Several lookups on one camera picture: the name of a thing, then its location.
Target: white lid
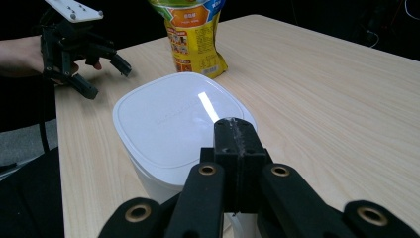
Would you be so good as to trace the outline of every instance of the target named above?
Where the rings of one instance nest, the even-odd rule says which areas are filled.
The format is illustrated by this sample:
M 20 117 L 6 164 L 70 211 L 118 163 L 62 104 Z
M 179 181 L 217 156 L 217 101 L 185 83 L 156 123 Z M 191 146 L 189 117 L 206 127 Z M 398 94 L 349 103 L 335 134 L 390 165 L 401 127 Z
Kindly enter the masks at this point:
M 178 72 L 123 96 L 115 128 L 132 160 L 159 181 L 184 185 L 202 147 L 213 147 L 214 122 L 236 117 L 256 122 L 245 106 L 214 80 Z

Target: person's hand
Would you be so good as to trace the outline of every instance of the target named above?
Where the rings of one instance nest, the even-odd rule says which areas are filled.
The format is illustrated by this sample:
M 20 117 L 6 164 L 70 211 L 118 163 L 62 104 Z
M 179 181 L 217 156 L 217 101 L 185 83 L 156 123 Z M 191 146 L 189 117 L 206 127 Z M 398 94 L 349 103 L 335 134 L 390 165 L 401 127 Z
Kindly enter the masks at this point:
M 102 68 L 100 62 L 93 67 L 98 70 Z M 42 74 L 43 70 L 41 36 L 0 41 L 0 76 L 34 76 Z M 74 62 L 71 71 L 78 71 L 78 65 Z

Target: container lid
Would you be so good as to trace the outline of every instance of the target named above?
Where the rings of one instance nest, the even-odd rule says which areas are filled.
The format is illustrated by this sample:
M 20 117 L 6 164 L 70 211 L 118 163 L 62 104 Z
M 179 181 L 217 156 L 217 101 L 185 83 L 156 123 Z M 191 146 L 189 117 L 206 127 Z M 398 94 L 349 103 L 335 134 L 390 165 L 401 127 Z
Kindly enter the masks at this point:
M 216 81 L 178 72 L 142 85 L 115 105 L 115 128 L 132 161 L 148 176 L 184 185 L 202 147 L 213 147 L 214 122 L 244 119 L 257 130 L 247 108 Z

